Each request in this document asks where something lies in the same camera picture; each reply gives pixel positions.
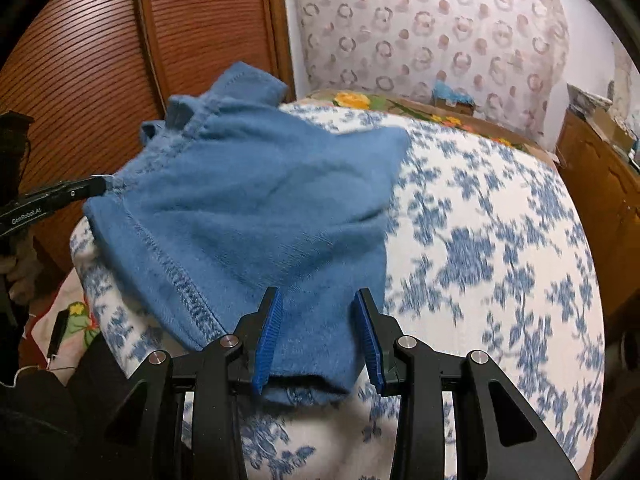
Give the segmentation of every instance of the black gripper frame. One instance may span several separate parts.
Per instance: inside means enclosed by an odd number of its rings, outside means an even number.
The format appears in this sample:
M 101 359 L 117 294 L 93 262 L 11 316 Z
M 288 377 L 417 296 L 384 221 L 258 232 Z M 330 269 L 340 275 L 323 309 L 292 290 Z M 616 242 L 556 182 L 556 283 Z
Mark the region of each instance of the black gripper frame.
M 382 383 L 376 370 L 368 370 L 370 380 L 383 397 L 401 396 L 390 480 L 444 478 L 444 391 L 453 394 L 458 480 L 578 480 L 553 435 L 491 357 L 478 350 L 466 357 L 436 352 L 380 314 L 369 289 L 357 294 L 382 357 Z
M 68 477 L 183 478 L 184 394 L 194 391 L 191 478 L 246 480 L 236 396 L 255 391 L 258 340 L 277 294 L 277 288 L 267 288 L 257 312 L 243 316 L 233 334 L 199 352 L 176 358 L 162 350 L 149 354 L 127 381 L 110 423 L 78 452 L 90 460 L 78 460 Z
M 73 202 L 102 195 L 107 189 L 103 176 L 59 182 L 18 197 L 0 208 L 0 239 L 39 222 Z

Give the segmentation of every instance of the metal pivot screw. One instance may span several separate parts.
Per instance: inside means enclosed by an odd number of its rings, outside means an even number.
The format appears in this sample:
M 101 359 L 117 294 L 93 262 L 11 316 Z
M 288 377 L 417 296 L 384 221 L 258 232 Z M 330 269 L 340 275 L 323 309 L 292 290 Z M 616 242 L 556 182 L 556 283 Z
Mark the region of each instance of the metal pivot screw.
M 233 348 L 239 342 L 240 342 L 240 340 L 236 336 L 234 336 L 233 334 L 223 335 L 220 338 L 220 345 L 223 346 L 224 348 Z
M 402 337 L 398 338 L 398 344 L 402 348 L 413 348 L 418 344 L 418 342 L 415 340 L 415 337 L 411 337 L 410 335 L 403 335 Z
M 479 365 L 483 365 L 489 360 L 489 356 L 482 350 L 474 350 L 471 352 L 471 360 Z
M 153 365 L 159 365 L 166 359 L 166 354 L 162 350 L 156 350 L 149 354 L 149 362 Z

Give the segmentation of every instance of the bed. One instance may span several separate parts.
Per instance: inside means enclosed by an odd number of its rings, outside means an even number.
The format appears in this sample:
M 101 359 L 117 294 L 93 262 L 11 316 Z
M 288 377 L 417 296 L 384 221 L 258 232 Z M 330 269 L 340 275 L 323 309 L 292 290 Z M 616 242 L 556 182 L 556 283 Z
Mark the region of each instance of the bed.
M 602 401 L 604 330 L 584 231 L 555 169 L 513 146 L 411 116 L 337 107 L 330 100 L 282 110 L 335 134 L 373 125 L 409 132 L 412 146 L 388 216 L 384 310 L 405 333 L 438 351 L 487 351 L 581 468 Z M 71 249 L 75 270 L 67 283 L 88 305 L 82 330 L 99 327 L 127 375 L 155 349 L 183 353 L 122 295 L 86 219 L 76 226 Z M 66 308 L 66 298 L 57 309 Z M 70 346 L 84 344 L 81 333 Z M 36 325 L 34 338 L 46 346 L 44 325 Z M 61 363 L 69 366 L 68 359 Z M 54 361 L 52 368 L 58 366 Z M 366 373 L 339 406 L 309 407 L 304 391 L 292 395 L 299 405 L 292 413 L 246 407 L 242 444 L 249 478 L 388 478 L 397 399 L 379 397 Z M 449 396 L 443 406 L 446 474 L 454 478 Z M 187 403 L 184 416 L 187 443 L 191 407 Z

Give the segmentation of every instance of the white wall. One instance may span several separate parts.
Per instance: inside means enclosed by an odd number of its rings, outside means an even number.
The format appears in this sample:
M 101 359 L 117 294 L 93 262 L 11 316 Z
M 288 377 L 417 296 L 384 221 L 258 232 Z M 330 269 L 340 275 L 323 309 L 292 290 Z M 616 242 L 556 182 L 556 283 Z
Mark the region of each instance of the white wall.
M 629 114 L 640 108 L 640 73 L 635 65 L 631 67 L 631 99 Z
M 287 7 L 287 25 L 289 25 L 289 43 L 291 45 L 291 61 L 293 63 L 293 80 L 296 85 L 296 98 L 302 99 L 311 92 L 311 86 L 306 76 L 298 6 L 296 0 L 284 0 L 284 3 Z
M 546 109 L 545 135 L 540 144 L 548 150 L 556 145 L 569 104 L 566 83 L 606 96 L 615 71 L 613 31 L 598 10 L 588 0 L 561 1 L 569 27 L 570 47 L 562 79 L 552 89 Z M 640 75 L 638 79 L 640 97 Z

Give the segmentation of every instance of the wooden door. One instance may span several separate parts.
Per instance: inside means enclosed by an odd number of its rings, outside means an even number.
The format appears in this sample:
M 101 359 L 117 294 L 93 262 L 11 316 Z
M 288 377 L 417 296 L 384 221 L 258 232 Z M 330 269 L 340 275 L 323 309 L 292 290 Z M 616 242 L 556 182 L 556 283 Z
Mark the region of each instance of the wooden door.
M 607 193 L 607 167 L 602 141 L 586 125 L 580 128 L 572 149 L 570 172 L 565 181 L 587 235 L 596 261 L 596 270 L 604 264 L 606 240 L 614 235 L 616 212 L 612 212 Z
M 292 87 L 284 0 L 51 0 L 0 70 L 0 111 L 35 119 L 21 191 L 112 173 L 172 93 L 199 94 L 243 60 Z M 36 225 L 63 270 L 76 203 Z
M 600 281 L 600 295 L 608 317 L 640 288 L 640 200 L 624 202 L 609 265 Z
M 573 181 L 575 178 L 575 165 L 573 161 L 574 150 L 576 144 L 581 137 L 582 121 L 567 110 L 564 115 L 564 123 L 562 124 L 562 130 L 558 137 L 558 144 L 556 145 L 556 155 L 560 160 L 559 173 L 562 179 L 567 182 Z
M 604 175 L 599 186 L 594 189 L 591 202 L 594 208 L 593 226 L 598 236 L 594 240 L 596 244 L 592 251 L 598 254 L 605 266 L 609 265 L 610 254 L 618 239 L 618 227 L 627 209 L 634 202 L 635 189 L 630 180 L 626 168 L 622 168 L 622 162 L 616 155 L 609 151 L 608 146 L 603 154 Z

